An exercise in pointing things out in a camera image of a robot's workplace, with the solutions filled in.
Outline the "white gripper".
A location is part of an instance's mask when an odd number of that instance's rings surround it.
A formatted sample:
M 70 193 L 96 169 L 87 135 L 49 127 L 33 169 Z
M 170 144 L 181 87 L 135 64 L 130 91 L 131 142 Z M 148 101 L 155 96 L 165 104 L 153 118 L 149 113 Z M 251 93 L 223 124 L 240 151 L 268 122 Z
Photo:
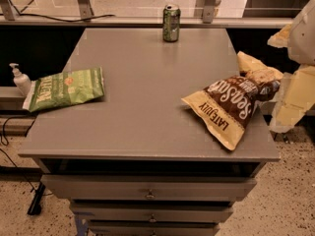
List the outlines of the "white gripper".
M 284 73 L 269 128 L 276 133 L 291 130 L 315 104 L 315 0 L 309 0 L 294 18 L 272 35 L 267 44 L 287 48 L 288 57 L 301 65 Z

